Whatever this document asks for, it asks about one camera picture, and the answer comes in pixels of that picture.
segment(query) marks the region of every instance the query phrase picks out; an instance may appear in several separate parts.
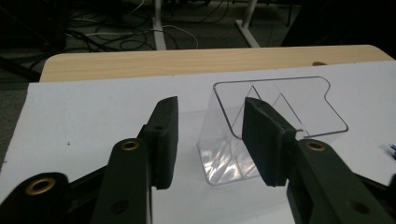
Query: white sheet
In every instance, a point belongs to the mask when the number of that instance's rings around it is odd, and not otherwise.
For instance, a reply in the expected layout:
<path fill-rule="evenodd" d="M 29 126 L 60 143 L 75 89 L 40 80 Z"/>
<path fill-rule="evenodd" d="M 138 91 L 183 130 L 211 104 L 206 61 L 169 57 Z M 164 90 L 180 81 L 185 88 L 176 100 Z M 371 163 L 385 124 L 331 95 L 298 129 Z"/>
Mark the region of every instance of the white sheet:
<path fill-rule="evenodd" d="M 274 77 L 325 77 L 328 100 L 349 126 L 331 141 L 360 175 L 388 184 L 396 173 L 396 62 L 224 74 L 31 84 L 0 174 L 0 202 L 24 179 L 61 172 L 73 181 L 106 164 L 112 147 L 135 137 L 162 98 L 179 99 L 179 145 L 168 190 L 153 192 L 154 223 L 292 223 L 285 188 L 260 179 L 205 182 L 197 149 L 212 85 Z"/>

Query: screw hole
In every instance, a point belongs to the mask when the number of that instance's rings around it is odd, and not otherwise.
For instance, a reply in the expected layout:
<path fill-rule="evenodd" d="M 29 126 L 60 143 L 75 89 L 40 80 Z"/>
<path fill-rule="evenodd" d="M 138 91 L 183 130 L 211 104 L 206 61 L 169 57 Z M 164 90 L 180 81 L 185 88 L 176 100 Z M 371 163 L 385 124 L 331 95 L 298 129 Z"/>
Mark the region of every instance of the screw hole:
<path fill-rule="evenodd" d="M 358 201 L 349 201 L 348 205 L 353 210 L 355 210 L 356 212 L 359 212 L 361 214 L 369 214 L 370 213 L 370 208 L 367 207 L 364 203 L 361 203 Z"/>
<path fill-rule="evenodd" d="M 323 151 L 325 149 L 325 147 L 321 143 L 317 143 L 317 142 L 308 142 L 306 145 L 310 149 L 315 151 Z"/>
<path fill-rule="evenodd" d="M 139 148 L 139 143 L 136 141 L 126 142 L 122 145 L 121 149 L 125 151 L 134 150 Z"/>
<path fill-rule="evenodd" d="M 44 177 L 33 181 L 25 190 L 28 195 L 42 194 L 53 188 L 55 185 L 55 179 L 50 177 Z"/>
<path fill-rule="evenodd" d="M 126 200 L 121 200 L 111 205 L 111 212 L 115 215 L 125 212 L 129 207 L 129 203 Z"/>

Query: table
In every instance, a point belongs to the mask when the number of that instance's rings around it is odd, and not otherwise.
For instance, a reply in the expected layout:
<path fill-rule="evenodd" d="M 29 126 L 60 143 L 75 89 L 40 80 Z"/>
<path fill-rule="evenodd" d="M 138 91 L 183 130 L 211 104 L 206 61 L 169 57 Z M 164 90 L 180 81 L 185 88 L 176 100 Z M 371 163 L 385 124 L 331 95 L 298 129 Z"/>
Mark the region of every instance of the table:
<path fill-rule="evenodd" d="M 47 60 L 40 82 L 250 71 L 393 60 L 368 45 L 267 49 L 192 49 L 61 54 Z"/>

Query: desk leg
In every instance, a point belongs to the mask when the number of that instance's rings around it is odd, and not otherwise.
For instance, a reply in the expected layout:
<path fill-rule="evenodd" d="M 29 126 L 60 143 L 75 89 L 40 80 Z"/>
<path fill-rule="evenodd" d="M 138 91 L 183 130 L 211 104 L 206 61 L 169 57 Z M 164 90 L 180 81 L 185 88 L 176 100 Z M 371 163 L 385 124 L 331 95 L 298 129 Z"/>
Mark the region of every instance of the desk leg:
<path fill-rule="evenodd" d="M 239 31 L 242 33 L 242 35 L 252 48 L 260 47 L 259 43 L 257 43 L 256 39 L 248 29 L 248 25 L 250 24 L 251 17 L 253 16 L 254 8 L 256 7 L 256 5 L 257 0 L 249 0 L 247 3 L 247 10 L 245 11 L 244 19 L 242 21 L 235 21 L 235 24 L 239 28 Z"/>
<path fill-rule="evenodd" d="M 152 19 L 154 29 L 155 48 L 157 50 L 166 50 L 165 38 L 163 37 L 163 25 L 161 24 L 161 1 L 155 0 L 155 16 Z"/>

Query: transparent plastic packaging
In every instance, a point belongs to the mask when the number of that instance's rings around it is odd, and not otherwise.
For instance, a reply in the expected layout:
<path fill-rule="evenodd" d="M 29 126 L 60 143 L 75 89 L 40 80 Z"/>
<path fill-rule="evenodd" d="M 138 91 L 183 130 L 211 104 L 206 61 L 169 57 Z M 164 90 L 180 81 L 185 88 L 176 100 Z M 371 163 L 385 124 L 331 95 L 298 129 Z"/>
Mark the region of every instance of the transparent plastic packaging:
<path fill-rule="evenodd" d="M 207 182 L 217 186 L 259 176 L 241 138 L 247 96 L 272 105 L 298 130 L 297 139 L 346 132 L 326 99 L 330 88 L 323 77 L 216 83 L 197 144 Z"/>

